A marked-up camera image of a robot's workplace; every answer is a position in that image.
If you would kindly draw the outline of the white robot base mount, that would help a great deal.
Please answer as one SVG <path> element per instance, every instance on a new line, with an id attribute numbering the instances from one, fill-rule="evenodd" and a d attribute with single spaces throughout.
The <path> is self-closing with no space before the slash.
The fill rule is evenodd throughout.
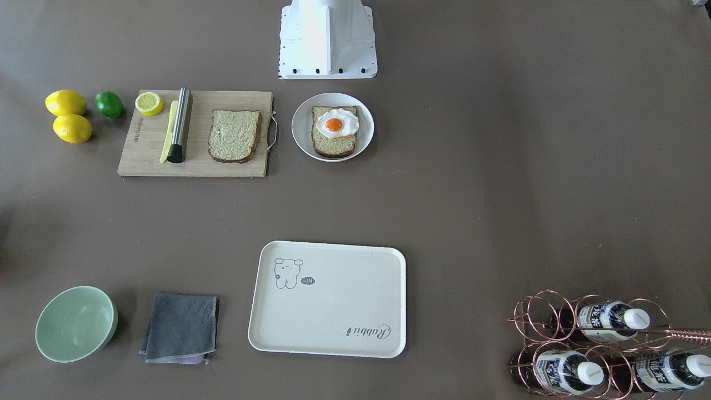
<path id="1" fill-rule="evenodd" d="M 281 9 L 281 79 L 378 75 L 373 10 L 361 1 L 292 1 Z"/>

